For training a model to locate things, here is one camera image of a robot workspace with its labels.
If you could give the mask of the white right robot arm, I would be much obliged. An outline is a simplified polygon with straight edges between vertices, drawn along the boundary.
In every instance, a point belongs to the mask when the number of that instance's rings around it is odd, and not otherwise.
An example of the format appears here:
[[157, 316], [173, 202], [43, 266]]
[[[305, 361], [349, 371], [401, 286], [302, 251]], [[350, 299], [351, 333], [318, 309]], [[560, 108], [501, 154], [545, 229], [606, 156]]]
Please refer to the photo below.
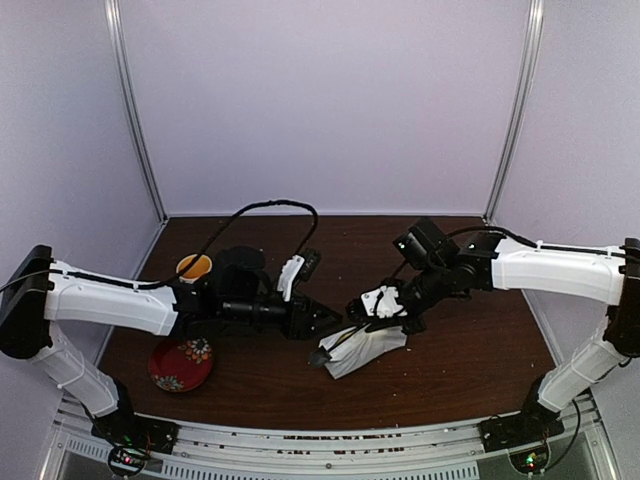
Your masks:
[[418, 317], [440, 301], [473, 290], [532, 290], [598, 301], [607, 307], [602, 326], [572, 357], [531, 387], [513, 419], [519, 440], [535, 440], [559, 413], [612, 369], [639, 355], [639, 241], [579, 247], [531, 241], [502, 227], [466, 227], [469, 240], [444, 233], [422, 218], [394, 245], [416, 276], [398, 301]]

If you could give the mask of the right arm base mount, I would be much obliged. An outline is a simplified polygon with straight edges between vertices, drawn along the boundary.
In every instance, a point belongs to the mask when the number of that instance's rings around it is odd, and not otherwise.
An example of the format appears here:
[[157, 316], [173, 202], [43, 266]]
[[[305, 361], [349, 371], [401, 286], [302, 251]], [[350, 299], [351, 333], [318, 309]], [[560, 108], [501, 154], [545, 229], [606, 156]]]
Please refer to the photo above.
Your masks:
[[557, 417], [541, 419], [523, 412], [491, 417], [481, 421], [478, 429], [486, 453], [541, 442], [565, 431]]

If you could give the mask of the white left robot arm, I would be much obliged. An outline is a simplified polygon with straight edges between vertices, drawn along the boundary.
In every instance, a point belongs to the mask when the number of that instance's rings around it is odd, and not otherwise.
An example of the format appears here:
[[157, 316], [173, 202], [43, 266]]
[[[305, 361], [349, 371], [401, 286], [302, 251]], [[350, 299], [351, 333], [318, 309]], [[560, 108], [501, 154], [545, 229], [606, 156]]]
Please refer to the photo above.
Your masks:
[[156, 336], [209, 334], [227, 326], [277, 328], [307, 340], [338, 326], [341, 314], [298, 292], [321, 255], [308, 249], [287, 260], [277, 280], [266, 274], [261, 251], [220, 251], [209, 272], [192, 283], [136, 282], [77, 269], [38, 245], [10, 278], [1, 299], [1, 351], [40, 364], [57, 386], [79, 400], [123, 444], [137, 442], [144, 424], [125, 387], [99, 371], [58, 327], [83, 321]]

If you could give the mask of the white drawstring pouch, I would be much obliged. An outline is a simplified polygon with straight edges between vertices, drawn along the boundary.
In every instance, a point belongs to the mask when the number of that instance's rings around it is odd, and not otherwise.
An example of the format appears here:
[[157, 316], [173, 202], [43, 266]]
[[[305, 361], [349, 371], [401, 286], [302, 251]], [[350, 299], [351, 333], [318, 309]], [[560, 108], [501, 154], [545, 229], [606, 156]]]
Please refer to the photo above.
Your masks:
[[373, 332], [367, 332], [366, 328], [353, 326], [322, 338], [310, 355], [309, 364], [324, 367], [337, 380], [406, 345], [407, 335], [400, 326]]

